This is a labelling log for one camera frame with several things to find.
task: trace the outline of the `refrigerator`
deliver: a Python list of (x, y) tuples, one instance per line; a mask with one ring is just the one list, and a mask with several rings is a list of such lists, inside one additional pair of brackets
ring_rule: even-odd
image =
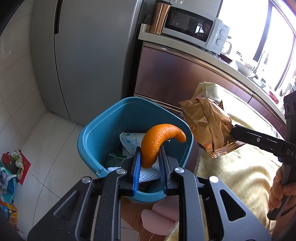
[(33, 67), (48, 110), (86, 125), (133, 96), (141, 23), (154, 0), (36, 0)]

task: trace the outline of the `microwave knob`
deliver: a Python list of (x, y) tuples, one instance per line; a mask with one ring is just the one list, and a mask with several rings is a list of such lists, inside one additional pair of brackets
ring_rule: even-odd
[(222, 46), (222, 45), (224, 44), (224, 41), (223, 41), (222, 39), (217, 39), (217, 40), (216, 40), (216, 44), (217, 44), (218, 46)]
[(227, 32), (225, 30), (220, 30), (220, 35), (222, 37), (225, 37), (227, 35)]

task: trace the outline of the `blue basket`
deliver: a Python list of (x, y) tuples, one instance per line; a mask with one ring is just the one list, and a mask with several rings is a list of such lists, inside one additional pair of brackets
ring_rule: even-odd
[[(176, 158), (179, 165), (184, 167), (193, 144), (189, 126), (164, 108), (138, 97), (120, 100), (93, 119), (78, 137), (79, 155), (93, 173), (98, 177), (105, 177), (108, 171), (101, 163), (109, 153), (121, 150), (119, 135), (122, 132), (146, 133), (151, 127), (164, 123), (179, 127), (186, 135), (184, 143), (175, 138), (164, 143), (166, 154)], [(137, 191), (131, 199), (148, 203), (165, 197), (160, 180), (155, 181), (148, 192)]]

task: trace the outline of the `kitchen counter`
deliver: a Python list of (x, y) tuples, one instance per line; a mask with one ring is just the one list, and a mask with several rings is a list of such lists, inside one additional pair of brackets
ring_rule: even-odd
[(265, 104), (265, 107), (271, 109), (271, 111), (278, 116), (284, 123), (286, 123), (285, 117), (280, 109), (277, 107), (275, 102), (266, 94), (264, 90), (261, 89), (257, 84), (252, 82), (250, 79), (238, 72), (234, 67), (231, 67), (226, 62), (220, 60), (218, 57), (214, 56), (207, 51), (204, 51), (194, 45), (189, 43), (164, 36), (155, 35), (148, 33), (149, 25), (142, 24), (139, 39), (147, 42), (152, 42), (158, 45), (166, 46), (177, 51), (189, 54), (213, 67), (225, 73), (226, 75), (237, 81), (237, 85), (241, 86), (246, 92), (248, 92), (252, 97), (257, 99), (259, 102)]

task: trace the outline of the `pink object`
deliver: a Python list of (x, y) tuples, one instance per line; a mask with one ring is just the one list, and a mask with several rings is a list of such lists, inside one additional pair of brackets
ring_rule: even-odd
[(167, 236), (174, 226), (174, 222), (164, 218), (163, 216), (144, 209), (141, 214), (143, 227), (150, 233)]
[(156, 202), (152, 211), (144, 209), (141, 218), (143, 227), (147, 231), (167, 236), (175, 222), (179, 220), (178, 196), (167, 196)]
[(277, 99), (277, 97), (274, 95), (274, 93), (272, 93), (271, 91), (268, 92), (268, 95), (270, 96), (270, 98), (272, 98), (272, 100), (278, 104), (279, 100)]
[(156, 202), (152, 211), (172, 222), (179, 221), (179, 196), (167, 196)]

